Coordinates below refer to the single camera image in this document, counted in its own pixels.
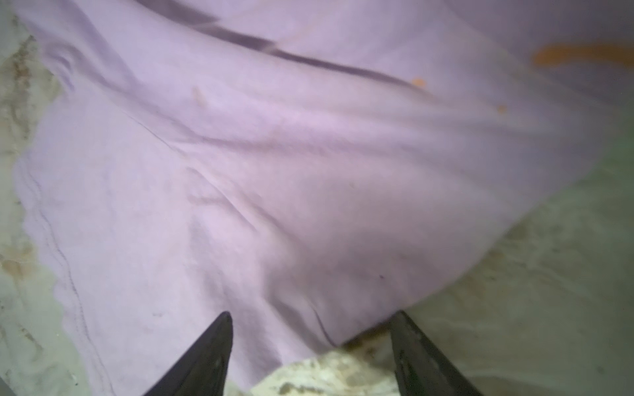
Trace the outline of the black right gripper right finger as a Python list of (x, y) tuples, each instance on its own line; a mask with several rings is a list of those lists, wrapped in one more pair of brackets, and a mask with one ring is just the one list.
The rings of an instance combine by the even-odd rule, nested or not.
[(390, 321), (396, 382), (404, 396), (482, 396), (404, 311)]

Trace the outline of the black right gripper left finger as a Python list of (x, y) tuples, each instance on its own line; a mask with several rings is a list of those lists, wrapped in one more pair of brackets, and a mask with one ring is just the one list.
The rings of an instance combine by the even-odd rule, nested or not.
[(145, 396), (222, 396), (234, 328), (229, 312), (221, 313)]

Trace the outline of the lilac t-shirt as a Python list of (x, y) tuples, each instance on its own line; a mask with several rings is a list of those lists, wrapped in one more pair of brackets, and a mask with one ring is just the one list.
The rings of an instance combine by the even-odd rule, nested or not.
[(16, 1), (62, 92), (15, 183), (95, 395), (222, 312), (253, 386), (455, 282), (598, 160), (630, 1)]

